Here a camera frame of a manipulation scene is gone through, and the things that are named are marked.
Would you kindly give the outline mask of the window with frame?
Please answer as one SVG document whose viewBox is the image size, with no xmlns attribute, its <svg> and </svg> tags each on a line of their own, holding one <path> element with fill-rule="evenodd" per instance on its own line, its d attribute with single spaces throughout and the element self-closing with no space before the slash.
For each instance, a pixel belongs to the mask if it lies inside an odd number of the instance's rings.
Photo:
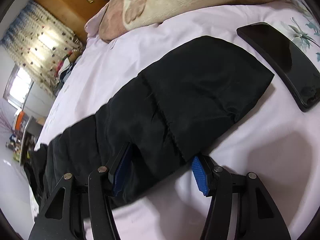
<svg viewBox="0 0 320 240">
<path fill-rule="evenodd" d="M 16 109 L 23 109 L 33 86 L 30 75 L 18 65 L 15 65 L 8 78 L 3 98 Z"/>
</svg>

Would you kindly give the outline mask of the heart patterned curtain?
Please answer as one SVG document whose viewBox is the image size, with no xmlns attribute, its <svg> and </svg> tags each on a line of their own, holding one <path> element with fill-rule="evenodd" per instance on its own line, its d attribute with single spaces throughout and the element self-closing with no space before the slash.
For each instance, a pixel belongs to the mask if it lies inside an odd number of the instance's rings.
<svg viewBox="0 0 320 240">
<path fill-rule="evenodd" d="M 13 61 L 50 97 L 66 57 L 82 51 L 75 32 L 33 0 L 16 16 L 1 39 Z"/>
</svg>

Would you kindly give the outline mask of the pile of clothes by window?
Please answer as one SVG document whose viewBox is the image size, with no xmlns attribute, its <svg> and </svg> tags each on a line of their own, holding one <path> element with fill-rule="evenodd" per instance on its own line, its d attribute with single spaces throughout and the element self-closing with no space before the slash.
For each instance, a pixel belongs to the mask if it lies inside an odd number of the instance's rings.
<svg viewBox="0 0 320 240">
<path fill-rule="evenodd" d="M 76 60 L 81 56 L 81 51 L 74 51 L 67 55 L 59 64 L 55 73 L 55 77 L 59 82 L 61 82 L 66 74 L 72 70 L 75 65 Z"/>
</svg>

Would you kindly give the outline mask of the orange white storage box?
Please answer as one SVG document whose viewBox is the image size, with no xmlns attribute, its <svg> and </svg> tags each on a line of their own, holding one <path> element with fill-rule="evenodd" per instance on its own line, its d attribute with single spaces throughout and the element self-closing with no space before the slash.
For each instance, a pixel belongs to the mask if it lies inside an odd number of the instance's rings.
<svg viewBox="0 0 320 240">
<path fill-rule="evenodd" d="M 14 115 L 14 120 L 12 123 L 12 130 L 13 131 L 20 131 L 22 128 L 23 120 L 25 119 L 25 113 L 22 110 L 17 110 Z"/>
</svg>

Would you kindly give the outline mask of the black smartphone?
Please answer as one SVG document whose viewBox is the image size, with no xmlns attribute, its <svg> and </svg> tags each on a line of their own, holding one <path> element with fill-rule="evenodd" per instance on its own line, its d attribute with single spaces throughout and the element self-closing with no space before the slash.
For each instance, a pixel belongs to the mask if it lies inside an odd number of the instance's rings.
<svg viewBox="0 0 320 240">
<path fill-rule="evenodd" d="M 319 102 L 319 71 L 284 34 L 265 22 L 239 27 L 236 33 L 278 74 L 301 111 Z"/>
</svg>

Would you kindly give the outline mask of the black puffer hooded jacket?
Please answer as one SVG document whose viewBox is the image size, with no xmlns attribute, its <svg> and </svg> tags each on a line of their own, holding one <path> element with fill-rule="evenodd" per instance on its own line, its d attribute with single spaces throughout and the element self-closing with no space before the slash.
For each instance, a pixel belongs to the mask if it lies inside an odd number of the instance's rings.
<svg viewBox="0 0 320 240">
<path fill-rule="evenodd" d="M 130 142 L 129 177 L 112 207 L 137 200 L 241 120 L 273 79 L 253 55 L 210 36 L 168 52 L 124 85 L 107 104 L 42 144 L 25 166 L 43 207 L 67 172 L 85 186 L 89 174 Z"/>
</svg>

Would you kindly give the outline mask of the wooden shelf with clutter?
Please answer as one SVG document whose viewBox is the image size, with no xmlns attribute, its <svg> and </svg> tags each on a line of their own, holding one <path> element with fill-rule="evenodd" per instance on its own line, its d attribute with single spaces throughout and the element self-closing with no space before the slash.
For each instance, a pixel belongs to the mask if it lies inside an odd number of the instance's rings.
<svg viewBox="0 0 320 240">
<path fill-rule="evenodd" d="M 14 160 L 21 166 L 30 159 L 29 153 L 34 150 L 43 129 L 33 116 L 22 124 L 22 131 L 16 130 L 5 144 L 6 148 L 13 152 Z"/>
</svg>

